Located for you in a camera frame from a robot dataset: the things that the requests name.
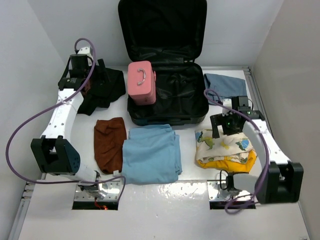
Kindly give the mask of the black hard-shell suitcase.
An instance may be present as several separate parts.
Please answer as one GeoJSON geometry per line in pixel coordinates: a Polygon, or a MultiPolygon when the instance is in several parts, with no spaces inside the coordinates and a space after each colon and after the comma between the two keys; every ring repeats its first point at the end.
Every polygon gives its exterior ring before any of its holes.
{"type": "Polygon", "coordinates": [[[156,74],[156,101],[127,111],[138,126],[199,124],[209,111],[202,68],[205,0],[121,0],[118,16],[131,61],[149,61],[156,74]]]}

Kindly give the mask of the brown terry towel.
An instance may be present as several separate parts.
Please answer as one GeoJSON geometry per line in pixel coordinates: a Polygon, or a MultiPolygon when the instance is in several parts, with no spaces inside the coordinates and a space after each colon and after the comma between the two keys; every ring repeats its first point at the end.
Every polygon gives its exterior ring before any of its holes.
{"type": "Polygon", "coordinates": [[[98,120],[94,127],[94,159],[104,174],[122,171],[127,131],[123,118],[98,120]]]}

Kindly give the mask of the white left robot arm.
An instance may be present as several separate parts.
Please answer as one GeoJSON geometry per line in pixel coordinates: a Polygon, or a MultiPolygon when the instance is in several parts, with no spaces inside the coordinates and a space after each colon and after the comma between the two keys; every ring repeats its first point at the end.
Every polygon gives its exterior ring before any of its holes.
{"type": "Polygon", "coordinates": [[[80,154],[71,145],[72,127],[84,98],[79,89],[93,64],[91,53],[76,53],[69,57],[65,71],[58,82],[57,104],[40,138],[34,138],[30,147],[40,171],[77,181],[81,191],[101,197],[106,184],[101,176],[81,161],[80,154]]]}

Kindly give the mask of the light blue cloth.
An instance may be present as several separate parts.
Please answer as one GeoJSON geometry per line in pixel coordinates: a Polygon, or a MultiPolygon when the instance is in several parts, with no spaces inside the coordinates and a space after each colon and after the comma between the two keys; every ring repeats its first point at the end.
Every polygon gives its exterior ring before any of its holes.
{"type": "Polygon", "coordinates": [[[128,184],[170,184],[183,172],[180,136],[169,124],[131,128],[122,155],[128,184]]]}

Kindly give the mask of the dinosaur print white cloth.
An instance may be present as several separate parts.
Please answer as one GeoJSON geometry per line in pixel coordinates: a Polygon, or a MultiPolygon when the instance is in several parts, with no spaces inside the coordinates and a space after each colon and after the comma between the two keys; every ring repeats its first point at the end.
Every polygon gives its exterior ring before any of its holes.
{"type": "Polygon", "coordinates": [[[233,173],[249,173],[257,160],[252,143],[244,133],[213,138],[212,129],[195,131],[195,161],[203,169],[218,169],[233,173]]]}

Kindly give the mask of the grey-blue cloth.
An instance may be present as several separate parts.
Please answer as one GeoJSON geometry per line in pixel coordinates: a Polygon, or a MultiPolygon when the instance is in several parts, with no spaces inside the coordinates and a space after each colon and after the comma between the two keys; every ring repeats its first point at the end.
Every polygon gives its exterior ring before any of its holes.
{"type": "Polygon", "coordinates": [[[221,100],[248,96],[246,81],[237,77],[206,73],[204,74],[204,84],[206,89],[218,93],[221,100]]]}

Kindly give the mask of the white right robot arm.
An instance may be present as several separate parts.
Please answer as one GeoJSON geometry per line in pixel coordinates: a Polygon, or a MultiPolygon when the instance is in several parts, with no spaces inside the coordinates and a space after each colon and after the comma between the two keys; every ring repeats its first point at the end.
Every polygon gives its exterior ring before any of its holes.
{"type": "Polygon", "coordinates": [[[303,166],[292,162],[279,148],[268,130],[265,117],[248,106],[244,96],[233,97],[226,113],[210,116],[213,137],[221,126],[227,136],[243,133],[252,144],[262,170],[259,176],[243,170],[228,171],[226,189],[246,191],[261,204],[296,203],[299,200],[304,175],[303,166]]]}

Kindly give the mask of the pink cosmetic case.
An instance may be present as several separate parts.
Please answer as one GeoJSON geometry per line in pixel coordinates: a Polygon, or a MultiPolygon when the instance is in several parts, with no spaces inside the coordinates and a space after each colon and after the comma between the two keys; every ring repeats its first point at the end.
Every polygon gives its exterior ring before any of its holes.
{"type": "Polygon", "coordinates": [[[138,106],[156,102],[156,72],[150,61],[137,61],[128,65],[127,92],[138,106]]]}

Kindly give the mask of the black garment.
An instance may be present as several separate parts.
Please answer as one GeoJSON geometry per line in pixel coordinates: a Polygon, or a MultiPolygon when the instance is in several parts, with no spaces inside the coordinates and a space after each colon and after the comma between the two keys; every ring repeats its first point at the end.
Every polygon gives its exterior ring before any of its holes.
{"type": "Polygon", "coordinates": [[[98,59],[93,74],[80,92],[83,102],[77,113],[90,116],[96,108],[108,108],[126,93],[124,74],[107,68],[104,60],[98,59]]]}

